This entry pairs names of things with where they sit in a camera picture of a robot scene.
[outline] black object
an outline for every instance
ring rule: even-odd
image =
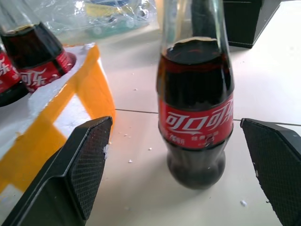
[[[281,0],[224,0],[229,45],[252,48]]]
[[[242,119],[256,176],[283,226],[301,226],[301,137],[273,123]]]
[[[76,127],[2,226],[84,226],[103,175],[111,125],[103,117]]]

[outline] black box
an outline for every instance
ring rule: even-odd
[[[281,0],[224,0],[223,2],[229,45],[252,48],[279,8]]]

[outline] white debris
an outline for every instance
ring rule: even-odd
[[[242,206],[246,206],[248,203],[246,203],[245,200],[242,200],[242,201],[240,201],[240,204],[241,204]]]
[[[104,153],[104,159],[106,160],[108,158],[108,151],[109,151],[109,145],[106,145],[103,148],[103,153]]]

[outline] white tiled floor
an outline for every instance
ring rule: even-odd
[[[231,48],[235,119],[301,124],[300,11],[301,1],[281,3],[253,49]],[[149,26],[100,42],[118,109],[158,112],[160,37],[158,28]]]
[[[157,114],[117,111],[117,118],[87,226],[281,225],[266,203],[238,121],[225,149],[223,177],[200,192],[182,187],[170,175]],[[301,127],[285,127],[301,135]]]

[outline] cola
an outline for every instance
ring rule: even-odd
[[[0,49],[0,107],[9,105],[28,94],[19,73],[6,53]]]
[[[233,131],[234,81],[222,4],[185,4],[166,4],[157,75],[158,127],[173,177],[185,187],[207,189],[225,169],[224,148]]]
[[[29,91],[66,74],[75,64],[75,56],[65,52],[25,1],[1,1],[0,19],[5,25],[0,27],[0,36]]]

